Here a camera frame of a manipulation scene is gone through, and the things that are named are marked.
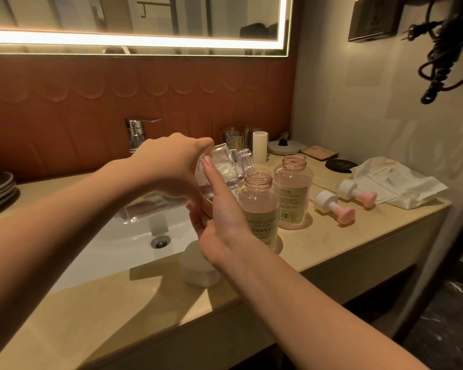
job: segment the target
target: white plastic wrapper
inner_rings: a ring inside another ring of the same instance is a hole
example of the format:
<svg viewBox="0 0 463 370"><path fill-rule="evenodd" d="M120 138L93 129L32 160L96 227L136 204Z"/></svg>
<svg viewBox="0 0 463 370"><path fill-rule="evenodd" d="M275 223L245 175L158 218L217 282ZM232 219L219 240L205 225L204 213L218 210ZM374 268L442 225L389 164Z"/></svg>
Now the white plastic wrapper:
<svg viewBox="0 0 463 370"><path fill-rule="evenodd" d="M386 157L370 158L352 169L353 181L362 191L376 191L377 204L387 202L413 209L437 197L448 187Z"/></svg>

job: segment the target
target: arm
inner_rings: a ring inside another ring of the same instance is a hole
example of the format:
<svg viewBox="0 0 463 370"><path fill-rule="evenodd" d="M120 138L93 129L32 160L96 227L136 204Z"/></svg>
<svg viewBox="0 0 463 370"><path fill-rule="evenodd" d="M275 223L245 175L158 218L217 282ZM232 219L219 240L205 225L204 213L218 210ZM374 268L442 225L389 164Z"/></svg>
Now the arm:
<svg viewBox="0 0 463 370"><path fill-rule="evenodd" d="M200 207L194 178L213 141L173 134L0 220L0 350L63 271L124 204L149 191Z"/></svg>
<svg viewBox="0 0 463 370"><path fill-rule="evenodd" d="M205 161L204 172L215 197L212 207L191 211L201 249L299 368L426 368L257 240L216 168Z"/></svg>

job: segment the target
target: barcode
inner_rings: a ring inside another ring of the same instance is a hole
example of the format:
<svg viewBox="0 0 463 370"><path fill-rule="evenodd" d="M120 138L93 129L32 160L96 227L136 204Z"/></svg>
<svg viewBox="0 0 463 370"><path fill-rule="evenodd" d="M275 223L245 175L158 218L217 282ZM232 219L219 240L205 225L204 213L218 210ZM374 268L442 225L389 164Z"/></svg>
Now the barcode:
<svg viewBox="0 0 463 370"><path fill-rule="evenodd" d="M290 220L291 222L295 222L297 220L297 213L288 213L286 211L282 211L279 217L283 220Z"/></svg>

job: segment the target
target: mirror light strip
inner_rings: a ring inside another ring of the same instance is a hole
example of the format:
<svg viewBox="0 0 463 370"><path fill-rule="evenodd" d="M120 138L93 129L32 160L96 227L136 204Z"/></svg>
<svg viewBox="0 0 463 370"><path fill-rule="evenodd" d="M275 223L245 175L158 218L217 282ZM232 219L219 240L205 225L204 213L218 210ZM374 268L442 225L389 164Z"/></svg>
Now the mirror light strip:
<svg viewBox="0 0 463 370"><path fill-rule="evenodd" d="M280 0L278 31L286 25L287 0ZM93 45L163 48L216 48L216 49L283 49L284 33L278 40L217 39L178 36L111 35L78 32L39 32L0 30L0 44L34 45Z"/></svg>

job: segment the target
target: bottle label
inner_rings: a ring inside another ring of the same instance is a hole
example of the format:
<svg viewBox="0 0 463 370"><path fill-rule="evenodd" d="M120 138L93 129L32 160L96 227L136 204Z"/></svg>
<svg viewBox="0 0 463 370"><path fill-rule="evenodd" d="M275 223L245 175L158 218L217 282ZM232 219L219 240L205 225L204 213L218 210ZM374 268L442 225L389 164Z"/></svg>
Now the bottle label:
<svg viewBox="0 0 463 370"><path fill-rule="evenodd" d="M278 188L281 192L279 220L289 224L301 224L304 219L309 187L278 186Z"/></svg>
<svg viewBox="0 0 463 370"><path fill-rule="evenodd" d="M279 208L267 213L243 211L252 233L268 247L273 248L278 236Z"/></svg>

